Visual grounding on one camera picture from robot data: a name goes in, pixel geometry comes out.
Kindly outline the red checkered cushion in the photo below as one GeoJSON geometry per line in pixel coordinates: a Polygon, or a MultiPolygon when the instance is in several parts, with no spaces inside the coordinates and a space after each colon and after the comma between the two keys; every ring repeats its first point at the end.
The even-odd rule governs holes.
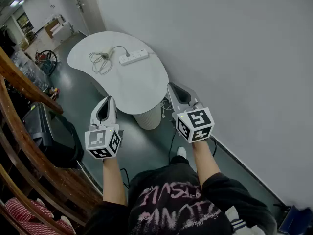
{"type": "MultiPolygon", "coordinates": [[[[53,213],[45,206],[42,200],[37,198],[37,200],[31,200],[31,202],[46,216],[54,218],[53,213]]],[[[31,222],[36,219],[36,217],[15,197],[5,203],[5,208],[17,221],[31,222]]]]}
{"type": "MultiPolygon", "coordinates": [[[[44,223],[35,223],[27,221],[20,221],[19,223],[32,235],[60,235],[59,233],[57,233],[55,230],[51,229],[44,223]]],[[[66,223],[64,220],[59,219],[56,221],[56,223],[65,228],[67,231],[76,234],[73,227],[66,223]]]]}

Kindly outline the black printed sweatshirt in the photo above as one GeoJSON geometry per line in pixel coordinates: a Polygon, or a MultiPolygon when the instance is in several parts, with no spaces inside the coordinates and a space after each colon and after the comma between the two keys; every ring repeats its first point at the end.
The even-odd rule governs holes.
{"type": "Polygon", "coordinates": [[[267,206],[238,181],[217,173],[201,188],[186,164],[168,165],[137,174],[127,206],[101,202],[84,235],[233,235],[225,214],[232,206],[249,228],[275,235],[277,224],[267,206]]]}

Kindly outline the white ribbed table base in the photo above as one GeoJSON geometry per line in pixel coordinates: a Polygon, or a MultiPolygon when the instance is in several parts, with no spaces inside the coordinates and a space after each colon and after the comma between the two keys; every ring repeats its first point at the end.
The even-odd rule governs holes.
{"type": "Polygon", "coordinates": [[[133,115],[138,125],[144,130],[156,129],[161,123],[160,103],[151,110],[142,114],[133,115]]]}

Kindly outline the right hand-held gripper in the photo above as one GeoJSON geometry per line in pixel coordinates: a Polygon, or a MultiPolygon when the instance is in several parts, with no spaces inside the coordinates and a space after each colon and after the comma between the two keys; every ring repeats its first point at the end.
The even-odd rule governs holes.
{"type": "Polygon", "coordinates": [[[188,143],[208,139],[215,122],[209,108],[196,102],[198,96],[195,91],[181,83],[169,82],[167,94],[175,111],[173,118],[178,134],[188,143]]]}

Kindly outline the dark framed window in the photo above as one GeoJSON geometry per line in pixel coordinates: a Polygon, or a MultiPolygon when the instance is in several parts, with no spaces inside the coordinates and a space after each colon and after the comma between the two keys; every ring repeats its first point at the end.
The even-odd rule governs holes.
{"type": "Polygon", "coordinates": [[[27,14],[24,12],[17,18],[17,23],[24,34],[32,31],[34,29],[32,23],[30,22],[27,14]]]}

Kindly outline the white striped cloth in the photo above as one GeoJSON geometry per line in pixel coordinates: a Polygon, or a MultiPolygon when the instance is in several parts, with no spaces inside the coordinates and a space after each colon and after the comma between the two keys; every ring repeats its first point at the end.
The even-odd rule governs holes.
{"type": "Polygon", "coordinates": [[[233,229],[233,235],[265,235],[264,231],[256,225],[249,228],[246,222],[239,218],[234,206],[229,208],[225,214],[233,229]]]}

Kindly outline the blue box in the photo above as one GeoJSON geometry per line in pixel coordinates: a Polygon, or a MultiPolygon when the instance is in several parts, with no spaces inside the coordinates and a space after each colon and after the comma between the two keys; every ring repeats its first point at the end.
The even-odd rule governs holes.
{"type": "Polygon", "coordinates": [[[278,231],[287,235],[304,235],[313,221],[313,211],[310,208],[299,210],[290,207],[278,231]]]}

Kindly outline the black trousers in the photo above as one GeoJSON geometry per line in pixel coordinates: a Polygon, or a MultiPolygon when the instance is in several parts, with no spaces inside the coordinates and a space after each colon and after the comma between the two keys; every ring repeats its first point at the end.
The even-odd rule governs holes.
{"type": "Polygon", "coordinates": [[[190,165],[189,161],[181,155],[176,155],[170,160],[169,165],[175,165],[175,164],[190,165]]]}

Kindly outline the black grey equipment case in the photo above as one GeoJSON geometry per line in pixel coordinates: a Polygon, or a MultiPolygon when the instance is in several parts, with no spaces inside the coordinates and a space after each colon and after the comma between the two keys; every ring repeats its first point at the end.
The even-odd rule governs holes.
{"type": "Polygon", "coordinates": [[[84,151],[75,127],[64,116],[41,102],[35,102],[22,122],[33,141],[55,167],[79,167],[78,162],[84,151]]]}

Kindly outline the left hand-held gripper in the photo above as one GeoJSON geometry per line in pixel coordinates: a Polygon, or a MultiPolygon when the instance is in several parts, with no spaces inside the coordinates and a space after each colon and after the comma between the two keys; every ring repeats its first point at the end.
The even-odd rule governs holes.
{"type": "Polygon", "coordinates": [[[116,122],[115,100],[112,96],[107,96],[93,109],[89,130],[85,132],[85,149],[95,159],[116,157],[122,141],[116,122]]]}

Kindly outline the white cabinet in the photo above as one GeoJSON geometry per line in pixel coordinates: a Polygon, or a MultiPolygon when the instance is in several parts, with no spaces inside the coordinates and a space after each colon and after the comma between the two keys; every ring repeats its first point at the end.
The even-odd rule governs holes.
{"type": "Polygon", "coordinates": [[[69,22],[58,23],[50,31],[52,32],[52,38],[60,43],[72,35],[71,24],[69,22]]]}

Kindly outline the white power strip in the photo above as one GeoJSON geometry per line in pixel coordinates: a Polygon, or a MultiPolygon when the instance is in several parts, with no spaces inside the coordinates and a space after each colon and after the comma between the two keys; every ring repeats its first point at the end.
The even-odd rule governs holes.
{"type": "Polygon", "coordinates": [[[125,66],[149,57],[149,54],[146,49],[140,49],[137,51],[130,52],[130,57],[126,55],[121,55],[119,57],[119,63],[121,66],[125,66]]]}

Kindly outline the person's left forearm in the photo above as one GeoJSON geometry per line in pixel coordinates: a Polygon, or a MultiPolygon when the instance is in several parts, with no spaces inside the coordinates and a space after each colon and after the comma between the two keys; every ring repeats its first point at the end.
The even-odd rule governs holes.
{"type": "Polygon", "coordinates": [[[127,206],[127,196],[116,157],[103,160],[103,201],[127,206]]]}

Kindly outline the white door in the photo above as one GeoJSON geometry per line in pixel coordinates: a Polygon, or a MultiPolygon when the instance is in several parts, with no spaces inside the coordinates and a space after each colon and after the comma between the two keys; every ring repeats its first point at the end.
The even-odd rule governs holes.
{"type": "Polygon", "coordinates": [[[80,0],[80,2],[84,4],[83,13],[77,8],[77,1],[74,0],[84,26],[84,30],[81,30],[81,32],[89,36],[94,33],[106,31],[97,0],[80,0]]]}

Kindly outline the person's right forearm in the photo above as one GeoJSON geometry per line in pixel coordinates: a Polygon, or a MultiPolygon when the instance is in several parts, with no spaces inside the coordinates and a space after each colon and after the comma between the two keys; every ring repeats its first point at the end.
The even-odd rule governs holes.
{"type": "Polygon", "coordinates": [[[213,158],[209,145],[206,141],[192,143],[192,150],[196,164],[197,174],[201,188],[204,182],[213,175],[220,173],[220,169],[213,158]]]}

